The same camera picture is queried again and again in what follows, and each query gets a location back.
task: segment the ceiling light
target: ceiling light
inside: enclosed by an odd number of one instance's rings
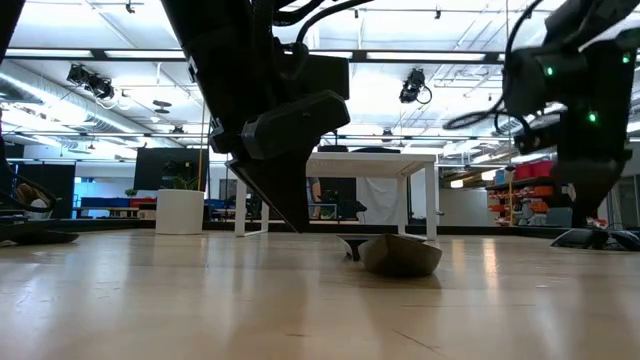
[[[640,121],[632,122],[627,125],[627,132],[634,132],[640,130]]]
[[[184,59],[182,50],[108,50],[112,59]]]
[[[383,136],[383,135],[339,135],[340,138],[348,140],[402,140],[404,136]]]
[[[456,180],[451,182],[452,189],[460,189],[464,186],[464,182],[462,180]]]
[[[71,127],[94,127],[98,125],[98,123],[95,123],[95,122],[77,123],[77,122],[55,122],[54,121],[53,123],[58,125],[63,125],[63,126],[71,126]]]
[[[482,61],[483,53],[367,52],[370,60]]]
[[[89,50],[65,50],[65,49],[7,49],[7,57],[69,57],[92,58]]]
[[[41,144],[49,145],[49,146],[60,146],[60,143],[55,141],[52,138],[40,135],[34,135],[33,139]]]
[[[516,156],[514,158],[511,159],[512,162],[514,163],[525,163],[527,161],[533,161],[533,160],[538,160],[540,158],[543,157],[547,157],[550,156],[549,154],[529,154],[529,155],[521,155],[521,156]]]
[[[330,50],[314,50],[309,51],[311,55],[320,55],[320,56],[331,56],[331,57],[341,57],[345,59],[353,58],[353,53],[350,51],[330,51]]]
[[[496,177],[497,170],[486,171],[482,173],[482,180],[492,181]]]
[[[151,133],[149,134],[151,137],[167,137],[167,138],[181,138],[181,139],[202,139],[206,135],[202,134],[161,134],[161,133]]]
[[[93,137],[102,137],[102,136],[117,136],[117,137],[143,137],[144,134],[141,133],[91,133]]]

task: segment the ceiling beam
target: ceiling beam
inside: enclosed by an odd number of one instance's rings
[[[344,57],[351,63],[502,65],[496,51],[424,51],[386,49],[316,49],[313,55]],[[9,48],[7,59],[77,62],[186,63],[180,49]]]

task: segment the ceiling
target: ceiling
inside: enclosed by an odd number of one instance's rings
[[[297,1],[288,9],[305,2]],[[544,19],[562,2],[544,1],[532,18],[525,21],[515,47],[540,43],[545,35]],[[27,0],[10,46],[158,50],[179,47],[160,0],[133,1],[135,14],[127,12],[126,3],[122,0]],[[348,10],[322,20],[309,32],[307,43],[311,49],[330,50],[501,52],[508,31],[529,3],[527,0],[378,0],[359,7],[358,16]],[[327,1],[323,6],[330,5],[332,2]],[[435,18],[436,9],[442,11],[439,19]],[[275,28],[274,32],[283,42],[291,42],[299,25]],[[610,37],[622,28],[633,26],[640,26],[640,13],[633,13],[602,36]],[[74,88],[66,80],[71,61],[8,61],[89,97],[88,92]],[[91,61],[84,65],[113,79],[115,87],[127,95],[119,104],[112,104],[110,111],[154,132],[166,133],[174,125],[183,125],[189,134],[201,132],[202,95],[197,85],[191,83],[186,63]],[[442,125],[448,119],[488,108],[501,94],[500,65],[422,64],[418,67],[426,74],[433,101],[429,105],[403,105],[398,100],[402,82],[416,64],[352,63],[350,66],[348,108],[352,122],[340,130],[343,134],[380,135],[387,127],[396,135],[447,134]],[[156,99],[173,104],[171,113],[159,116],[159,121],[151,119],[155,116],[156,106],[152,102]],[[487,122],[455,135],[489,136],[492,126]],[[176,142],[189,145],[199,140],[177,139]],[[351,144],[366,145],[366,142],[354,140]],[[427,145],[442,147],[445,144]]]

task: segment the shelf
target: shelf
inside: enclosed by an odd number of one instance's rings
[[[511,186],[514,189],[518,189],[526,186],[555,185],[555,184],[556,184],[555,178],[552,178],[550,176],[544,176],[544,177],[530,178],[530,179],[524,179],[524,180],[517,180],[517,181],[514,181],[511,184]],[[508,188],[509,188],[509,183],[504,183],[499,185],[487,186],[486,189],[487,190],[506,190]]]

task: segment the ceiling pipe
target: ceiling pipe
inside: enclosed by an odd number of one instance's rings
[[[91,101],[81,95],[74,92],[70,92],[68,89],[53,83],[39,75],[36,75],[23,67],[12,63],[11,61],[5,61],[0,68],[0,79],[11,83],[12,87],[19,89],[21,92],[26,92],[32,95],[32,100],[37,99],[39,103],[45,104],[47,99],[43,97],[51,97],[61,103],[72,105],[85,114],[85,121],[94,121],[104,128],[106,125],[116,131],[122,132],[152,132],[150,129],[139,125],[138,123],[125,118],[113,111],[105,110],[101,106],[98,106],[95,101]],[[56,103],[50,104],[51,107],[56,106]],[[175,141],[162,141],[163,145],[168,147],[182,147]]]

